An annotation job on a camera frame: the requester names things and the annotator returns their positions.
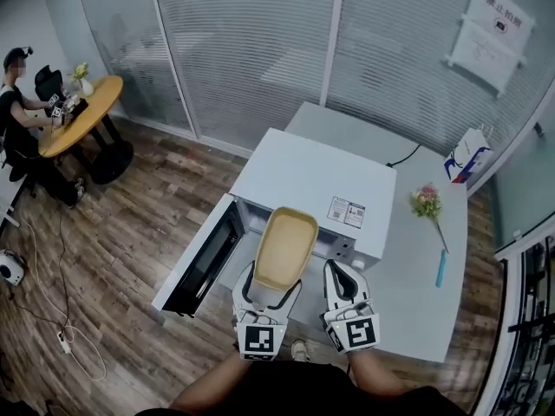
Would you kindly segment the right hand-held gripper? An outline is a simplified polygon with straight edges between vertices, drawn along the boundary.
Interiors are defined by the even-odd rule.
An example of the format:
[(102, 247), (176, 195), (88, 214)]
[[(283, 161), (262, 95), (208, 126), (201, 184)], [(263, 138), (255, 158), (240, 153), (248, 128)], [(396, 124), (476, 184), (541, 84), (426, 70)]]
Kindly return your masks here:
[[(324, 295), (327, 310), (321, 315), (325, 333), (339, 354), (377, 345), (379, 315), (369, 300), (366, 278), (347, 264), (328, 259), (324, 265)], [(343, 306), (344, 301), (352, 304)]]

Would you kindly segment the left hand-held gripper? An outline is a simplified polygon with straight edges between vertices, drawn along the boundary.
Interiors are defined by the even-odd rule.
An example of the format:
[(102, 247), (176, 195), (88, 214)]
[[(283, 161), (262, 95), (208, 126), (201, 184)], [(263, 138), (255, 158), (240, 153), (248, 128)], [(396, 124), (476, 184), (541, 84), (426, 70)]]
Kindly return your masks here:
[(297, 280), (277, 305), (259, 310), (248, 296), (254, 270), (252, 261), (240, 273), (232, 290), (238, 351), (242, 359), (272, 361), (281, 348), (288, 316), (302, 290), (302, 281)]

